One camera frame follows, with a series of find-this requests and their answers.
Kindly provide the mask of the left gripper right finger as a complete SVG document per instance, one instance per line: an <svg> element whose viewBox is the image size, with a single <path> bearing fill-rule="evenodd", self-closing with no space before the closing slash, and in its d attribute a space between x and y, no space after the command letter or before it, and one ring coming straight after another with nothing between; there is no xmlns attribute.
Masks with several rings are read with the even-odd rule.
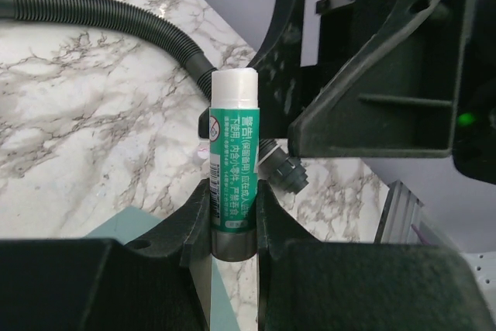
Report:
<svg viewBox="0 0 496 331"><path fill-rule="evenodd" d="M425 245L317 240L258 184L261 330L493 330L468 263Z"/></svg>

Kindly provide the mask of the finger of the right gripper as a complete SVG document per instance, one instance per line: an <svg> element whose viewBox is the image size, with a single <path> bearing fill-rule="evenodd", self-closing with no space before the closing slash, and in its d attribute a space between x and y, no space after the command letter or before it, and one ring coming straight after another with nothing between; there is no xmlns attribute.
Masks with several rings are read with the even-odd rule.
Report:
<svg viewBox="0 0 496 331"><path fill-rule="evenodd" d="M446 157L475 0L354 0L347 61L290 125L298 157Z"/></svg>
<svg viewBox="0 0 496 331"><path fill-rule="evenodd" d="M249 66L258 72L260 136L285 138L318 97L321 71L301 64L305 0L275 0L267 34Z"/></svg>

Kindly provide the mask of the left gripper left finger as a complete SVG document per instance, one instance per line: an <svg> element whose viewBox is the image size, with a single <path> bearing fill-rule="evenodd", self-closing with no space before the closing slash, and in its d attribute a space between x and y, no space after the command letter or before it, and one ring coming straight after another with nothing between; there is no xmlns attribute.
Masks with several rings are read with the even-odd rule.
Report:
<svg viewBox="0 0 496 331"><path fill-rule="evenodd" d="M114 239L3 240L3 330L207 330L212 257L209 188L122 244Z"/></svg>

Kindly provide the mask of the green white glue stick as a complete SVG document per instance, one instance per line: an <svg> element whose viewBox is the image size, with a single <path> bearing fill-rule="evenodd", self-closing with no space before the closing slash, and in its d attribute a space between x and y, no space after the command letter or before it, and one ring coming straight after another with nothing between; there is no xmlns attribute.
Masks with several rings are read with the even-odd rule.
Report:
<svg viewBox="0 0 496 331"><path fill-rule="evenodd" d="M253 68L213 72L208 115L212 254L226 262L245 261L257 251L258 73Z"/></svg>

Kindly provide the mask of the teal envelope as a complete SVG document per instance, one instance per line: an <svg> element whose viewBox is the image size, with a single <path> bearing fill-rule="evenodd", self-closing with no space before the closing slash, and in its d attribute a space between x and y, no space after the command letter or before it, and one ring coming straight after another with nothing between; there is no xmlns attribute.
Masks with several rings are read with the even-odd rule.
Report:
<svg viewBox="0 0 496 331"><path fill-rule="evenodd" d="M112 238L122 244L141 236L162 219L136 207L128 206L89 232L87 238ZM240 331L218 265L212 260L211 330Z"/></svg>

